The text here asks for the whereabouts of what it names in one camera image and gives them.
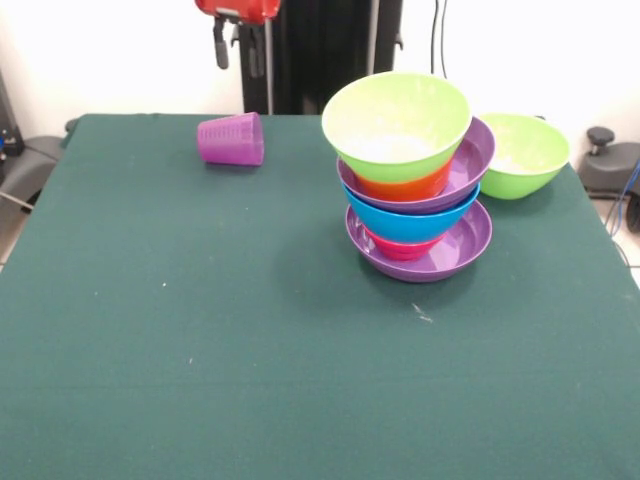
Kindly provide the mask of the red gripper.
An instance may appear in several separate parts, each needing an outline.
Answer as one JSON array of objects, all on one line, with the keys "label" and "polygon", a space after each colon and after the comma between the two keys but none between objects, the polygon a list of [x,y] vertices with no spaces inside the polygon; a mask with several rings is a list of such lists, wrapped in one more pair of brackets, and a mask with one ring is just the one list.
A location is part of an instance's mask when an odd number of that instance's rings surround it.
[{"label": "red gripper", "polygon": [[[248,24],[264,24],[279,12],[280,0],[195,0],[196,7],[206,15],[216,17],[213,26],[217,66],[229,67],[228,51],[224,39],[227,20]],[[249,27],[249,72],[251,78],[264,76],[264,38],[261,26]]]}]

